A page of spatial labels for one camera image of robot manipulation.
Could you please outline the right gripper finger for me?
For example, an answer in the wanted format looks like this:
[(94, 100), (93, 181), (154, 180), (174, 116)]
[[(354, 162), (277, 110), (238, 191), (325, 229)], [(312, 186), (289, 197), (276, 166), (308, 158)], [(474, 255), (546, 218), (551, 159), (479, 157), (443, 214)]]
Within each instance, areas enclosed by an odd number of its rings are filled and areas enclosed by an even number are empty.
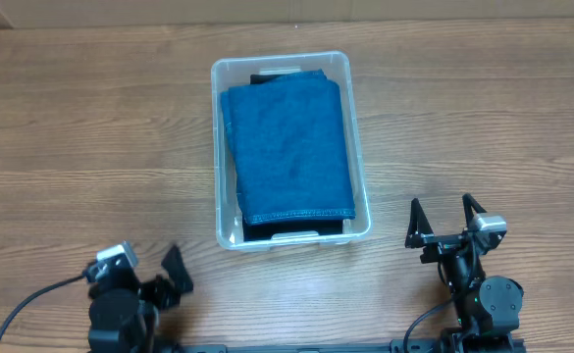
[(462, 203), (465, 221), (468, 227), (476, 214), (486, 213), (486, 209), (483, 208), (470, 193), (465, 193), (462, 196)]
[(406, 248), (421, 248), (429, 243), (434, 232), (419, 199), (414, 198), (410, 204), (410, 217), (404, 246)]

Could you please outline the black cloth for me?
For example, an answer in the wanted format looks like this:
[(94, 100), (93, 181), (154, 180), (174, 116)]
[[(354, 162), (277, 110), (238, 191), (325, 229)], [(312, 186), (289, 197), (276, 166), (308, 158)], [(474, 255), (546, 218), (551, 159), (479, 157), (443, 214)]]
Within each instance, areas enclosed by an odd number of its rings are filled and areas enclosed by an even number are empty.
[(292, 73), (287, 75), (251, 75), (250, 76), (250, 84), (251, 85), (260, 85), (265, 83), (272, 83), (272, 82), (282, 82), (282, 81), (289, 81), (293, 79), (298, 79), (300, 77), (300, 73)]

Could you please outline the blue towel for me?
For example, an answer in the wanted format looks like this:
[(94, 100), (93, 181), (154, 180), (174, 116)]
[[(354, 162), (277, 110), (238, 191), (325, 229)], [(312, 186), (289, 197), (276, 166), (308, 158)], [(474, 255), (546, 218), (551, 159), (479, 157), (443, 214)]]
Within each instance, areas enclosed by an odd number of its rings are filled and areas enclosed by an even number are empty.
[(233, 86), (220, 100), (248, 224), (355, 217), (336, 82), (300, 72)]

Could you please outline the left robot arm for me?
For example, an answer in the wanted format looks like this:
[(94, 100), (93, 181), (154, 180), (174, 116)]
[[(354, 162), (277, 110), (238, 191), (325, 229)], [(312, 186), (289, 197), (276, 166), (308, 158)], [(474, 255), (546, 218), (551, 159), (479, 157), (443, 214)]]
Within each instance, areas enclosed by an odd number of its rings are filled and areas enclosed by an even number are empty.
[(90, 284), (87, 340), (92, 352), (180, 353), (183, 348), (156, 331), (160, 314), (180, 305), (193, 290), (180, 248), (172, 246), (161, 262), (167, 276), (140, 280), (137, 256), (127, 242), (99, 251), (84, 271)]

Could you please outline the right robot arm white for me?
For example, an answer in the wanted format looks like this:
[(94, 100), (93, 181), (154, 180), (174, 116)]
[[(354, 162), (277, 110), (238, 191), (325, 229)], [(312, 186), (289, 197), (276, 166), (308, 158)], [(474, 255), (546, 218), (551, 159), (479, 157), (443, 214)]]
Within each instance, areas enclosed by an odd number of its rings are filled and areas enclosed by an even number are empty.
[[(419, 316), (407, 329), (400, 352), (524, 352), (519, 328), (523, 287), (508, 277), (488, 277), (480, 257), (497, 249), (507, 233), (507, 222), (489, 213), (469, 193), (462, 196), (465, 228), (456, 234), (437, 235), (417, 198), (411, 201), (404, 246), (423, 251), (423, 264), (438, 265), (438, 274), (450, 298)], [(411, 333), (427, 318), (452, 306), (458, 326), (445, 328), (436, 339), (419, 342)]]

